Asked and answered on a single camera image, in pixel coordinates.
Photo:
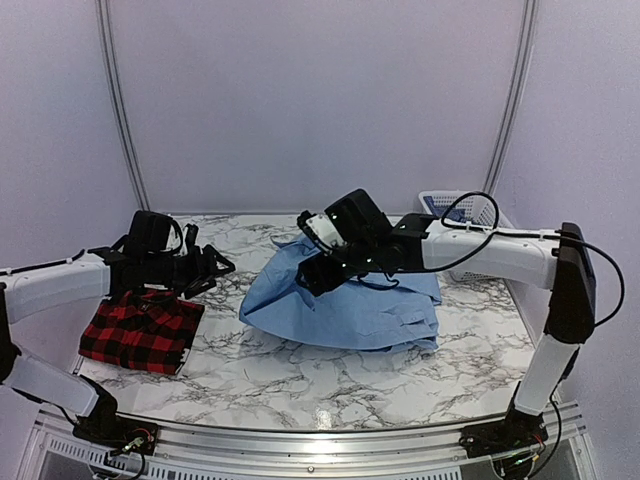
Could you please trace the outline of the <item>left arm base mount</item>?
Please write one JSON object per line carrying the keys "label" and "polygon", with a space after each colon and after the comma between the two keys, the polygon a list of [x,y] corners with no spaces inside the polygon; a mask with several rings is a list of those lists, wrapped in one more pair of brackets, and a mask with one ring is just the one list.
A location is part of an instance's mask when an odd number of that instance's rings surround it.
{"label": "left arm base mount", "polygon": [[114,454],[154,453],[159,426],[153,422],[114,416],[106,420],[80,417],[73,427],[76,438],[109,447]]}

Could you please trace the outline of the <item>light blue long sleeve shirt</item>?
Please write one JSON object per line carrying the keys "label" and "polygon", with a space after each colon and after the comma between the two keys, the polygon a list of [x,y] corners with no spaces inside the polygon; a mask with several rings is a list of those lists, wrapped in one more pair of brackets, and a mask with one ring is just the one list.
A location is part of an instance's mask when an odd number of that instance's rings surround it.
{"label": "light blue long sleeve shirt", "polygon": [[374,273],[315,297],[298,285],[296,274],[318,249],[302,235],[274,244],[276,253],[240,305],[242,323],[317,347],[391,353],[438,349],[441,294],[434,274],[403,274],[394,286]]}

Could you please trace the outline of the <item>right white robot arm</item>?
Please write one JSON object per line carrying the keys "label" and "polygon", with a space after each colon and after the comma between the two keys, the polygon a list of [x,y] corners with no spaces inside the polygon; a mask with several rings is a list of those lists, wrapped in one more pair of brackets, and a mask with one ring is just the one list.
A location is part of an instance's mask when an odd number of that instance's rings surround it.
{"label": "right white robot arm", "polygon": [[553,292],[555,228],[447,229],[410,246],[393,278],[376,255],[341,249],[363,279],[315,296],[296,280],[321,249],[294,215],[194,215],[201,240],[235,264],[197,297],[205,313],[162,402],[173,420],[276,430],[373,430],[503,414],[495,438],[534,431],[570,355],[558,335],[532,341],[507,281]]}

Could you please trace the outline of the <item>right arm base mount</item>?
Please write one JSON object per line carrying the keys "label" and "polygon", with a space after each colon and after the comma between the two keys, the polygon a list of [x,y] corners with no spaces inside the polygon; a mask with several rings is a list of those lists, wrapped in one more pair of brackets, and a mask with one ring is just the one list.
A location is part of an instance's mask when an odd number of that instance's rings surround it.
{"label": "right arm base mount", "polygon": [[548,440],[545,425],[509,423],[506,420],[466,426],[461,430],[459,445],[469,458],[541,446]]}

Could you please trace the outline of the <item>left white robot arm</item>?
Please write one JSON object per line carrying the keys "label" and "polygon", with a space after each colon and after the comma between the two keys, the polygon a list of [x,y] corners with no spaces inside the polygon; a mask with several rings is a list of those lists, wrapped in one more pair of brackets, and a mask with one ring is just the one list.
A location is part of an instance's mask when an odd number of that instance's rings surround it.
{"label": "left white robot arm", "polygon": [[213,288],[234,264],[212,245],[196,243],[198,228],[181,228],[169,215],[139,210],[129,231],[111,247],[1,273],[1,383],[26,398],[61,407],[86,420],[106,445],[125,438],[115,398],[18,347],[9,327],[36,313],[81,300],[114,298],[147,285],[186,299]]}

